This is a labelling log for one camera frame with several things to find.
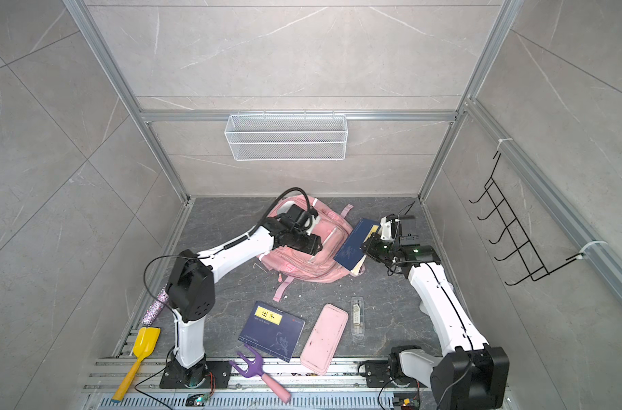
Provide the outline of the purple glitter microphone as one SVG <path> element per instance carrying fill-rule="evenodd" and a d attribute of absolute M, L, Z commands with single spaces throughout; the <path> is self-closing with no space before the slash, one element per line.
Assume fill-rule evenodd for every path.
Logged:
<path fill-rule="evenodd" d="M 166 291 L 166 288 L 163 287 L 160 293 L 158 294 L 157 298 L 152 302 L 150 307 L 145 312 L 141 320 L 141 324 L 144 326 L 151 326 L 151 324 L 155 321 L 155 319 L 158 317 L 160 312 L 162 312 L 164 307 L 167 306 L 167 302 L 168 302 L 167 291 Z"/>

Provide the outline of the purple toy garden fork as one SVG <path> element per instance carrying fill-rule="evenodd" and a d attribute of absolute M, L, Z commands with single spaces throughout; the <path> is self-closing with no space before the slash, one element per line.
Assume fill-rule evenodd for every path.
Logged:
<path fill-rule="evenodd" d="M 258 376 L 284 404 L 289 404 L 292 398 L 290 391 L 287 391 L 277 380 L 264 371 L 264 360 L 261 354 L 248 344 L 244 347 L 254 355 L 254 358 L 249 359 L 241 351 L 238 351 L 237 356 L 244 361 L 247 367 L 242 369 L 235 360 L 229 360 L 232 368 L 246 379 Z"/>

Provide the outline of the yellow toy shovel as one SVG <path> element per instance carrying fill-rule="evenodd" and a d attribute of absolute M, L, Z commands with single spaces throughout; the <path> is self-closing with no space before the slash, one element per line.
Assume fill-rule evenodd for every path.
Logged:
<path fill-rule="evenodd" d="M 161 329 L 156 327 L 142 327 L 138 331 L 138 336 L 133 346 L 133 355 L 136 357 L 136 361 L 112 396 L 112 402 L 121 402 L 124 399 L 142 362 L 153 353 L 160 334 Z"/>

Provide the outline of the clear plastic pen box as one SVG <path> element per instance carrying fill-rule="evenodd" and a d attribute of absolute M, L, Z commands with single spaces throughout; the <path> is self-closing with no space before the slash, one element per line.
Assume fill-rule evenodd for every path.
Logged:
<path fill-rule="evenodd" d="M 351 333 L 354 338 L 363 338 L 365 335 L 365 303 L 362 297 L 351 299 Z"/>

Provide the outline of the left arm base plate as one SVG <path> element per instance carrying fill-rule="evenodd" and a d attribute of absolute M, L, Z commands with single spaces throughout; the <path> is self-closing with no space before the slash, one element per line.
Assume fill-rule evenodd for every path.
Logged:
<path fill-rule="evenodd" d="M 159 387 L 161 389 L 226 389 L 232 374 L 228 361 L 207 361 L 186 369 L 177 360 L 171 360 L 164 369 Z"/>

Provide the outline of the small navy blue book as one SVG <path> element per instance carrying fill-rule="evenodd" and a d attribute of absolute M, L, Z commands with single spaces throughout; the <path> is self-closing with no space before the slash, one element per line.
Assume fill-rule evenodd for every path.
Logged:
<path fill-rule="evenodd" d="M 334 261 L 347 269 L 351 276 L 362 274 L 366 256 L 361 246 L 379 227 L 375 220 L 361 219 L 334 256 Z"/>

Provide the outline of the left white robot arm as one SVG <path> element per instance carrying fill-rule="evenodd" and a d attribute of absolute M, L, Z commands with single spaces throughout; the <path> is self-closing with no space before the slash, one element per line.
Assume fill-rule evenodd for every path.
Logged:
<path fill-rule="evenodd" d="M 215 305 L 215 284 L 235 268 L 274 249 L 285 247 L 311 256 L 319 253 L 321 239 L 314 233 L 318 223 L 319 212 L 314 207 L 289 202 L 282 211 L 265 215 L 226 244 L 201 252 L 185 249 L 174 256 L 166 292 L 176 331 L 174 357 L 181 367 L 188 370 L 205 361 L 205 316 Z"/>

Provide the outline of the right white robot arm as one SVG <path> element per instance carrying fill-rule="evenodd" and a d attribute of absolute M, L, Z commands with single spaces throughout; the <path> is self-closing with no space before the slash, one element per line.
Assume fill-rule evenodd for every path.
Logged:
<path fill-rule="evenodd" d="M 423 245 L 412 215 L 387 215 L 362 245 L 365 255 L 399 274 L 418 293 L 441 345 L 434 356 L 414 345 L 393 348 L 389 378 L 414 379 L 431 389 L 439 409 L 499 409 L 510 360 L 476 329 L 448 281 L 440 256 Z"/>

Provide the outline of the small green circuit board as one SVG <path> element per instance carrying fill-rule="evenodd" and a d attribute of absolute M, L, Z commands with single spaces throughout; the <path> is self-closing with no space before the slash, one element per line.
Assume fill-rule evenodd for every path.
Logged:
<path fill-rule="evenodd" d="M 186 398 L 185 405 L 187 407 L 203 408 L 208 404 L 211 398 L 212 398 L 212 394 L 210 393 L 190 395 Z"/>

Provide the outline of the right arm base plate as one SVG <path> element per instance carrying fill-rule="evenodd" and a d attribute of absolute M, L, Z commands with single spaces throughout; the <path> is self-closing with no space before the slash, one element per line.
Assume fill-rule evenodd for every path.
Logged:
<path fill-rule="evenodd" d="M 394 379 L 386 360 L 365 360 L 360 362 L 357 373 L 365 379 L 368 388 L 396 387 L 406 388 L 409 382 L 403 379 Z"/>

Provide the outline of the large navy blue book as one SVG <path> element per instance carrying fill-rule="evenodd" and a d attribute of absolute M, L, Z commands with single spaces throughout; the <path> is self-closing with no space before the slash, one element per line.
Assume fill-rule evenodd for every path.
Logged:
<path fill-rule="evenodd" d="M 257 301 L 238 336 L 241 343 L 290 362 L 306 321 Z"/>

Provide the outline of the pink pencil case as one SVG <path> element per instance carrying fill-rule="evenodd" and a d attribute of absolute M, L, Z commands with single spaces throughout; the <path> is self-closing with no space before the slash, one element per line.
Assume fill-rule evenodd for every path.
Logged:
<path fill-rule="evenodd" d="M 334 358 L 343 336 L 348 313 L 331 304 L 326 304 L 302 350 L 301 364 L 318 375 L 325 375 Z"/>

